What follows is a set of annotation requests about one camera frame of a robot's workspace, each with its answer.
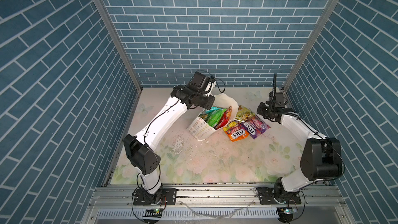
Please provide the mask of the purple Fox's raspberry candy bag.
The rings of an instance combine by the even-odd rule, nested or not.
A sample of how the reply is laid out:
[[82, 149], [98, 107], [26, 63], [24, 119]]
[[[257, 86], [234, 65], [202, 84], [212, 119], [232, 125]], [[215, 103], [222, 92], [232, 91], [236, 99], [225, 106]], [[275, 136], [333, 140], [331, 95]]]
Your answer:
[[270, 126], [258, 116], [252, 116], [241, 124], [254, 140], [270, 129]]

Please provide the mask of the yellow snack packet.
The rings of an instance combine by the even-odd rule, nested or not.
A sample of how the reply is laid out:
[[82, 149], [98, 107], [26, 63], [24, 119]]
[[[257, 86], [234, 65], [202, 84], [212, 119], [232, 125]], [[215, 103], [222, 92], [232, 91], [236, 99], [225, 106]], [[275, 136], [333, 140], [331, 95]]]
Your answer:
[[250, 109], [244, 107], [243, 105], [239, 105], [235, 119], [238, 121], [246, 122], [248, 119], [252, 118], [255, 115], [256, 114]]

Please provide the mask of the white patterned paper bag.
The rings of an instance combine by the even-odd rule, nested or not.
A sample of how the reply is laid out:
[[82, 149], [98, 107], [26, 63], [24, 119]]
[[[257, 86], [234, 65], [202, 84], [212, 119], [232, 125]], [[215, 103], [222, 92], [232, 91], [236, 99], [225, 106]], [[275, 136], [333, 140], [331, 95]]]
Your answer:
[[238, 103], [222, 93], [215, 96], [210, 110], [203, 110], [189, 125], [187, 131], [198, 141], [203, 141], [235, 120]]

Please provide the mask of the orange Fox's fruits candy bag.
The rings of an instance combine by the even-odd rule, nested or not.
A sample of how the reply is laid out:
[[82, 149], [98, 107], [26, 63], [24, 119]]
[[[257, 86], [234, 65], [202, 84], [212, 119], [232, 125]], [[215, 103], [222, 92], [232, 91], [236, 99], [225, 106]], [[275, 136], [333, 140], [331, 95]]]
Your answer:
[[250, 135], [244, 125], [237, 120], [231, 121], [226, 126], [224, 126], [223, 131], [229, 137], [231, 142], [246, 139]]

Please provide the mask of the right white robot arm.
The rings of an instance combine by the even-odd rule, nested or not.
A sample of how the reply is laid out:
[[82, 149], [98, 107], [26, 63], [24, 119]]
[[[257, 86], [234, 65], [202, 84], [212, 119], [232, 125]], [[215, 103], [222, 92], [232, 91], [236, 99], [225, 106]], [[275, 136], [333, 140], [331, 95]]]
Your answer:
[[305, 142], [298, 169], [277, 179], [273, 189], [256, 189], [263, 204], [285, 204], [291, 199], [301, 203], [301, 189], [319, 181], [338, 179], [344, 174], [345, 165], [341, 156], [340, 141], [314, 130], [294, 109], [286, 107], [282, 92], [273, 89], [269, 93], [269, 100], [259, 104], [257, 113], [263, 118], [281, 124], [300, 141]]

